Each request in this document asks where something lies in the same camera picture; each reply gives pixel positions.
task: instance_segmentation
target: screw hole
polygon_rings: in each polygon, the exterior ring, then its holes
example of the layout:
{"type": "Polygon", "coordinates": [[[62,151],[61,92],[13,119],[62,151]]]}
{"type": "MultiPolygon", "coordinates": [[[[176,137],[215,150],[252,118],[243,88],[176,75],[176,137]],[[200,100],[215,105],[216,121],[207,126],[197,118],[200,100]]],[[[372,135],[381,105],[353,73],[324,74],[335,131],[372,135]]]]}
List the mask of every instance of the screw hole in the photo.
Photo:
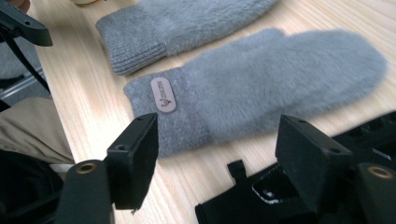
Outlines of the screw hole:
{"type": "Polygon", "coordinates": [[[125,145],[118,145],[118,146],[116,146],[116,149],[118,149],[118,150],[126,150],[126,146],[125,145]]]}
{"type": "Polygon", "coordinates": [[[77,173],[84,175],[84,174],[94,171],[95,169],[96,169],[95,163],[85,163],[77,168],[77,173]]]}

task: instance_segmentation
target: mitten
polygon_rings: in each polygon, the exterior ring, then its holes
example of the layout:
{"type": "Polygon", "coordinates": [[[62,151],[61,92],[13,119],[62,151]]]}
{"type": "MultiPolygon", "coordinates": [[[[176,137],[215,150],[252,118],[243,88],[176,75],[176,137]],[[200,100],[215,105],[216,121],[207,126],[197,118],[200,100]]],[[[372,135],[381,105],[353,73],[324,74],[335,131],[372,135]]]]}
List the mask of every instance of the mitten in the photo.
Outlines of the mitten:
{"type": "MultiPolygon", "coordinates": [[[[33,68],[39,68],[41,65],[35,51],[35,45],[22,37],[15,38],[15,42],[33,68]]],[[[0,66],[0,79],[18,77],[27,72],[25,66],[23,66],[6,42],[0,43],[0,52],[0,62],[2,63],[0,66]]]]}
{"type": "Polygon", "coordinates": [[[386,72],[384,57],[359,35],[280,34],[264,30],[128,83],[134,115],[159,114],[160,156],[274,131],[281,114],[307,119],[345,105],[386,72]]]}
{"type": "Polygon", "coordinates": [[[193,49],[245,27],[276,0],[141,0],[96,23],[111,66],[127,75],[164,56],[193,49]]]}

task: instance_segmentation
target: wood grain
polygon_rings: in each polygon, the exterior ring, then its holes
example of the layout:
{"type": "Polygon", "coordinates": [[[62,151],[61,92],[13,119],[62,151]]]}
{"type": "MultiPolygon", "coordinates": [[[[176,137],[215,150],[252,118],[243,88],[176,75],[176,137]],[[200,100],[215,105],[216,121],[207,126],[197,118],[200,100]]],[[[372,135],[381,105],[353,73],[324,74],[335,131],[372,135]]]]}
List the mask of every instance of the wood grain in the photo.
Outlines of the wood grain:
{"type": "MultiPolygon", "coordinates": [[[[37,47],[76,161],[103,159],[106,148],[134,115],[123,87],[134,78],[193,59],[201,52],[267,27],[287,34],[342,28],[372,42],[388,59],[380,86],[364,99],[309,120],[336,134],[396,108],[396,3],[374,0],[280,0],[267,14],[234,35],[150,65],[128,77],[110,69],[95,23],[136,1],[98,0],[78,7],[67,0],[35,0],[29,13],[44,23],[54,46],[37,47]]],[[[197,223],[194,206],[230,188],[226,164],[242,159],[252,175],[276,161],[276,133],[203,147],[157,162],[148,197],[140,211],[117,211],[117,223],[197,223]]]]}

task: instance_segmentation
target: mitten cuff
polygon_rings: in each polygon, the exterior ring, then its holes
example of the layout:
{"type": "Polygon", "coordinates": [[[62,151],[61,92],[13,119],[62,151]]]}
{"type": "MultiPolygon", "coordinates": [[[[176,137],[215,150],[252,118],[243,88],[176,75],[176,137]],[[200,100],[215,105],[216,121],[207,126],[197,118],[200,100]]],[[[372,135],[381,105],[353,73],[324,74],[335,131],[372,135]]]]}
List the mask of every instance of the mitten cuff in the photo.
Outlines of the mitten cuff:
{"type": "Polygon", "coordinates": [[[112,13],[96,23],[117,75],[128,75],[166,56],[166,45],[157,35],[155,23],[139,5],[112,13]]]}

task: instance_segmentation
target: black mechanical part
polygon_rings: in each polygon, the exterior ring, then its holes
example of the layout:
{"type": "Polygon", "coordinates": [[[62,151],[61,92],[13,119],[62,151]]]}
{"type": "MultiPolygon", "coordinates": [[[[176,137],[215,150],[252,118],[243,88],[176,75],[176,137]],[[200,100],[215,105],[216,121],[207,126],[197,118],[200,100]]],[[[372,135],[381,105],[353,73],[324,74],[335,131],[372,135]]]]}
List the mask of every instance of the black mechanical part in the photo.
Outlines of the black mechanical part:
{"type": "Polygon", "coordinates": [[[278,162],[246,178],[241,161],[228,164],[232,176],[242,177],[198,204],[196,216],[200,224],[393,224],[395,146],[396,112],[333,139],[304,120],[282,116],[278,162]]]}
{"type": "Polygon", "coordinates": [[[21,52],[14,38],[21,36],[38,46],[52,46],[49,30],[39,21],[23,13],[9,2],[0,0],[0,37],[3,38],[26,69],[50,92],[47,81],[40,76],[21,52]]]}
{"type": "Polygon", "coordinates": [[[310,123],[282,116],[276,157],[308,208],[335,212],[340,180],[352,164],[352,153],[310,123]]]}
{"type": "Polygon", "coordinates": [[[52,46],[49,30],[5,0],[0,0],[0,30],[12,37],[22,36],[38,46],[52,46]]]}
{"type": "Polygon", "coordinates": [[[61,192],[57,191],[39,201],[13,211],[7,215],[7,223],[53,223],[60,197],[61,192]]]}
{"type": "Polygon", "coordinates": [[[83,161],[67,172],[55,223],[114,223],[104,162],[83,161]]]}
{"type": "Polygon", "coordinates": [[[141,207],[158,158],[157,114],[136,118],[111,144],[105,163],[117,209],[141,207]]]}
{"type": "Polygon", "coordinates": [[[113,223],[113,203],[117,209],[139,209],[149,191],[158,145],[157,114],[134,119],[104,161],[84,161],[69,170],[55,223],[113,223]]]}
{"type": "Polygon", "coordinates": [[[17,77],[11,77],[11,78],[2,78],[0,79],[0,89],[8,88],[23,79],[24,79],[23,75],[17,77]]]}
{"type": "Polygon", "coordinates": [[[394,170],[374,163],[361,163],[354,186],[368,223],[396,222],[394,170]]]}

